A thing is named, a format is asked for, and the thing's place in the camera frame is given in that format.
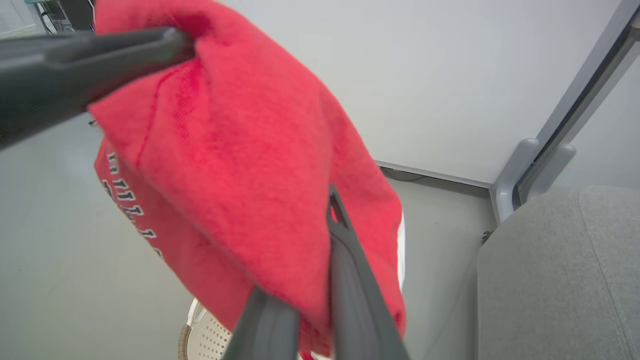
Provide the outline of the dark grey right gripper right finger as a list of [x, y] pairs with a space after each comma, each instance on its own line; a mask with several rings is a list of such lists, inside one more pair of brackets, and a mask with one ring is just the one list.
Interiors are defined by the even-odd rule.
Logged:
[[338, 189], [327, 204], [330, 310], [336, 360], [407, 360], [409, 354]]

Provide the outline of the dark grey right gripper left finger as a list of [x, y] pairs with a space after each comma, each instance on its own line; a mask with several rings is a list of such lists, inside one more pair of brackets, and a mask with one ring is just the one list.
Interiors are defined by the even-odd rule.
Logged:
[[297, 360], [300, 314], [254, 287], [238, 319], [224, 360]]

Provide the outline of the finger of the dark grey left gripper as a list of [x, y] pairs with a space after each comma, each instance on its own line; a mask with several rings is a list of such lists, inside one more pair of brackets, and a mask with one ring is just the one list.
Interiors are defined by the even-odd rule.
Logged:
[[2, 39], [0, 146], [25, 141], [129, 82], [194, 55], [190, 35], [173, 27]]

